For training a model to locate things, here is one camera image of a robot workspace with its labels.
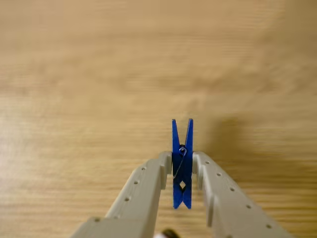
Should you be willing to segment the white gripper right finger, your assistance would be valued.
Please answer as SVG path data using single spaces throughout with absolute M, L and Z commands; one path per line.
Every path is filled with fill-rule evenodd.
M 206 224 L 214 238 L 292 237 L 204 152 L 194 152 L 193 172 L 203 192 Z

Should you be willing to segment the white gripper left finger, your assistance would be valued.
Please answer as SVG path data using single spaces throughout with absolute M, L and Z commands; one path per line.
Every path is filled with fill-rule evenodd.
M 73 238 L 152 238 L 161 190 L 171 173 L 171 152 L 136 168 L 104 217 L 91 217 Z

